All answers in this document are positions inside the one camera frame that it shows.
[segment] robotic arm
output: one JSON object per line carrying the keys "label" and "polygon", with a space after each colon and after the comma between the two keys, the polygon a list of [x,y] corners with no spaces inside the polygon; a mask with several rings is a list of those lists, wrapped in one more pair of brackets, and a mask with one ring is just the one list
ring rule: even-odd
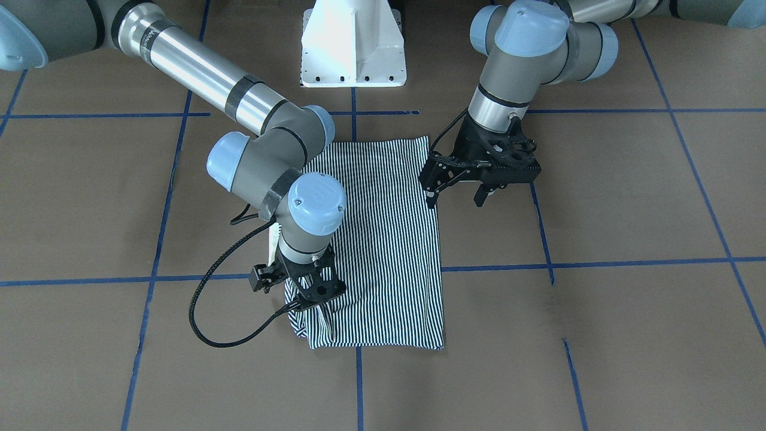
{"label": "robotic arm", "polygon": [[226,190],[259,209],[263,220],[281,224],[277,259],[254,267],[253,289],[268,291],[291,278],[300,287],[299,310],[345,291],[329,245],[343,219],[345,191],[331,176],[300,172],[335,137],[326,110],[290,103],[185,33],[152,2],[0,0],[0,6],[1,68],[43,67],[110,46],[141,57],[259,135],[228,133],[207,163]]}
{"label": "robotic arm", "polygon": [[531,183],[541,168],[522,119],[542,84],[588,81],[617,59],[617,36],[604,22],[648,14],[754,28],[766,21],[763,0],[516,0],[487,6],[470,29],[488,58],[449,156],[432,151],[419,175],[427,204],[459,181],[479,181],[473,200],[511,183]]}

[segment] striped cloth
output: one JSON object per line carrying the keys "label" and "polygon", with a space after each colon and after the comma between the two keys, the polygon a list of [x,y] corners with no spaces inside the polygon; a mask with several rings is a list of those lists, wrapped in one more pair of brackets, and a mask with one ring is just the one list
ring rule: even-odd
{"label": "striped cloth", "polygon": [[[290,312],[309,347],[399,345],[444,347],[437,214],[417,175],[428,137],[388,142],[336,142],[304,172],[328,173],[349,198],[332,240],[348,291],[320,307]],[[285,299],[296,286],[285,282]]]}

